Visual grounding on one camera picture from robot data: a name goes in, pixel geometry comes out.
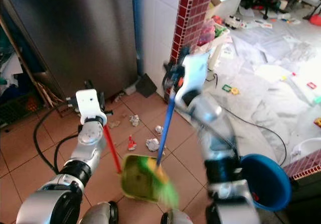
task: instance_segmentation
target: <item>refrigerator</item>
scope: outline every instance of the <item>refrigerator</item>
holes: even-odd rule
[[[132,0],[2,3],[60,95],[90,79],[109,97],[137,80]]]

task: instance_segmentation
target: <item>red broom handle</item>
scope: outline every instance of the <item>red broom handle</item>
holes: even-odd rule
[[[118,155],[116,153],[116,149],[115,149],[114,143],[113,143],[113,141],[111,139],[111,136],[110,136],[110,133],[109,133],[107,125],[104,126],[104,135],[105,135],[105,138],[106,138],[107,143],[109,145],[111,154],[112,154],[112,156],[114,158],[116,169],[117,169],[117,173],[120,174],[121,173],[121,167],[120,167]]]

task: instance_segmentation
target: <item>blue bucket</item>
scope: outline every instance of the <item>blue bucket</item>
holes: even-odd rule
[[[270,158],[250,154],[241,158],[243,177],[247,180],[256,207],[278,211],[291,200],[291,184],[285,171]]]

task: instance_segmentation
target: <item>green dustpan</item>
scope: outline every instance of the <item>green dustpan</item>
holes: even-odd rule
[[[153,189],[153,176],[139,165],[139,161],[142,158],[146,158],[146,156],[125,156],[121,173],[121,188],[129,198],[157,202],[159,196]]]

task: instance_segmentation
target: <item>white tile wall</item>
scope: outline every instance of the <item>white tile wall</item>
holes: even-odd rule
[[[143,69],[163,95],[163,63],[170,59],[179,0],[140,0]]]

